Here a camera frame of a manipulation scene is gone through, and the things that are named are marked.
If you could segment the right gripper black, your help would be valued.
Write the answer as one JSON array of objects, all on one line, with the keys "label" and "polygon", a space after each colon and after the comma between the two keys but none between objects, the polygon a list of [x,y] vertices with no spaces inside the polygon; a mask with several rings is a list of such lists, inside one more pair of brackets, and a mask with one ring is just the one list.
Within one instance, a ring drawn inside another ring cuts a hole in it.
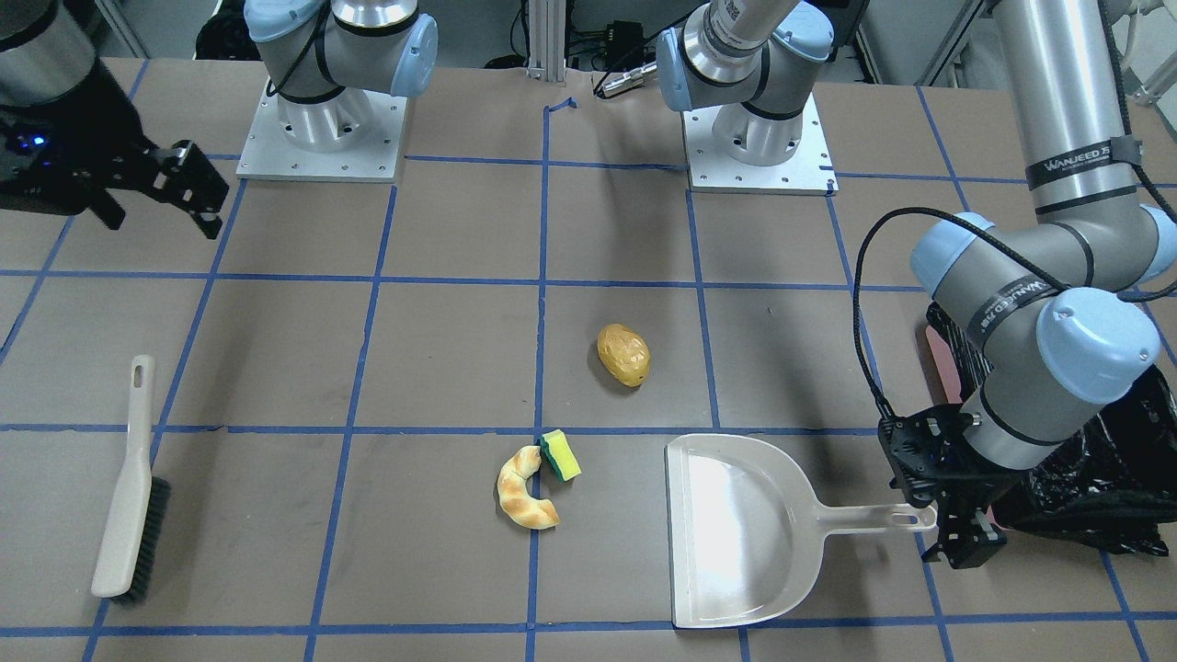
[{"label": "right gripper black", "polygon": [[100,59],[62,95],[29,106],[4,102],[5,210],[53,216],[91,210],[118,231],[126,211],[109,196],[113,188],[177,206],[210,240],[222,233],[228,183],[192,140],[157,148]]}]

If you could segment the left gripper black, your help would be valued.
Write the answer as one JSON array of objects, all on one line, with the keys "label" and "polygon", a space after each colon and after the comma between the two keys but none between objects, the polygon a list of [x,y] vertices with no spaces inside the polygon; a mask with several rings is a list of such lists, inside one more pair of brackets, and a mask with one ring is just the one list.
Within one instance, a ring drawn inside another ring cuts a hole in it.
[{"label": "left gripper black", "polygon": [[967,432],[984,430],[980,413],[966,412],[960,404],[879,419],[880,446],[895,471],[892,486],[910,507],[938,503],[937,538],[923,552],[924,563],[979,568],[1008,544],[991,504],[1024,474],[988,461],[967,444]]}]

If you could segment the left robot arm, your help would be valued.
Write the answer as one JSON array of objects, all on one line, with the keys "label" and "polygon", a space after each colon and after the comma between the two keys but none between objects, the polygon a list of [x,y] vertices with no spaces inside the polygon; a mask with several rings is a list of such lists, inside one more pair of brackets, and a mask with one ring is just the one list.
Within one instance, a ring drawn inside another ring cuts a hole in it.
[{"label": "left robot arm", "polygon": [[910,507],[937,504],[925,561],[983,565],[1005,538],[989,523],[1000,495],[1109,404],[1161,352],[1132,293],[1173,265],[1173,212],[1150,188],[1130,127],[1105,1],[988,1],[1009,67],[1035,200],[1035,227],[1004,234],[975,213],[930,207],[935,226],[909,256],[920,286],[988,358],[960,405],[900,417],[856,355],[878,437]]}]

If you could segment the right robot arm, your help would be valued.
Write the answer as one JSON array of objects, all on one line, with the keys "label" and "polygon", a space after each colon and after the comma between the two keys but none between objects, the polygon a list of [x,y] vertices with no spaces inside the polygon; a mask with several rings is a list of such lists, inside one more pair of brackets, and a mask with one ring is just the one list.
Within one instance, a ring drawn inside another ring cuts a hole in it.
[{"label": "right robot arm", "polygon": [[[244,21],[299,148],[335,151],[370,124],[367,92],[428,88],[435,21],[415,1],[247,1]],[[114,188],[185,211],[217,239],[228,184],[197,143],[161,147],[60,1],[4,2],[4,208],[92,211],[112,230]]]}]

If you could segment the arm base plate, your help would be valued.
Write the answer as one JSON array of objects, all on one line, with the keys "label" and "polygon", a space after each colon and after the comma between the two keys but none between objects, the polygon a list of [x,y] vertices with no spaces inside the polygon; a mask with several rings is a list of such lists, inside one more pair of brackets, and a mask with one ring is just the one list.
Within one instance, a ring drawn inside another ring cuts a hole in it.
[{"label": "arm base plate", "polygon": [[394,184],[408,97],[346,88],[318,104],[262,92],[237,176],[253,180]]},{"label": "arm base plate", "polygon": [[764,119],[739,104],[680,115],[694,192],[831,197],[840,191],[813,95],[786,120]]}]

